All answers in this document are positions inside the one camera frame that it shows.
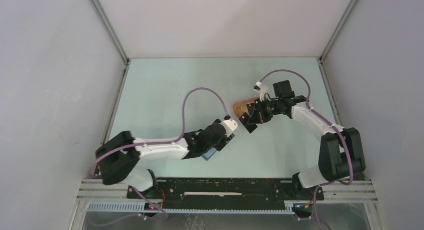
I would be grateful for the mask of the blue card holder wallet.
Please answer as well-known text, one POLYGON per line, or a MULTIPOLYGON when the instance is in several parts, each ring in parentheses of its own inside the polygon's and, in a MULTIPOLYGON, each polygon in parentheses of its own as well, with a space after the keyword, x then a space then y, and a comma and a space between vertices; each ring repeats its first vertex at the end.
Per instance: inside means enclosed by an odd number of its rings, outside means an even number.
POLYGON ((201 157, 208 161, 215 153, 217 152, 217 150, 215 148, 208 150, 207 152, 203 153, 201 155, 201 157))

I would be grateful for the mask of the pink oval tray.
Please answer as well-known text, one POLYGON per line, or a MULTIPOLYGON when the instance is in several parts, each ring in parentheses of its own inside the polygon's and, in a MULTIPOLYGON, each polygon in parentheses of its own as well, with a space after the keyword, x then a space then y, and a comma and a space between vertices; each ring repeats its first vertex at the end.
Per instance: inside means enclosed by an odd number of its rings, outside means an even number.
POLYGON ((257 97, 254 97, 254 98, 235 102, 232 106, 234 116, 237 118, 240 118, 244 113, 251 116, 255 108, 256 100, 257 100, 257 97))

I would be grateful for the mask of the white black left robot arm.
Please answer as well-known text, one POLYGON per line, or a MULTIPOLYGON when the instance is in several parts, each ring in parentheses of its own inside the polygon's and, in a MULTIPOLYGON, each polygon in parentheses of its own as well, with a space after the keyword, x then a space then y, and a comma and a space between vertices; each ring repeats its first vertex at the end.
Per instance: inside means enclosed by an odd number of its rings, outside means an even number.
POLYGON ((142 165, 159 159, 210 158, 234 137, 238 124, 234 119, 215 120, 205 129, 184 133, 180 139, 147 140, 122 131, 95 151, 100 179, 106 186, 125 183, 145 198, 158 192, 155 175, 142 165))

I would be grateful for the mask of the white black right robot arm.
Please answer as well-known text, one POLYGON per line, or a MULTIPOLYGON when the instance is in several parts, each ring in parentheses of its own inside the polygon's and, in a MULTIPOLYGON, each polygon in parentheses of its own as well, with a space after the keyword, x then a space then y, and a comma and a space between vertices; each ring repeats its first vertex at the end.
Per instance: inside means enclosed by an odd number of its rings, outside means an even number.
POLYGON ((258 81, 254 89, 259 97, 236 102, 232 109, 249 133, 273 116, 286 115, 301 123, 319 141, 318 163, 292 177, 290 191, 295 198, 304 199, 311 187, 342 178, 351 180, 366 169, 362 140, 356 128, 330 122, 312 108, 305 96, 296 96, 288 80, 273 84, 273 88, 275 96, 271 98, 268 87, 258 81))

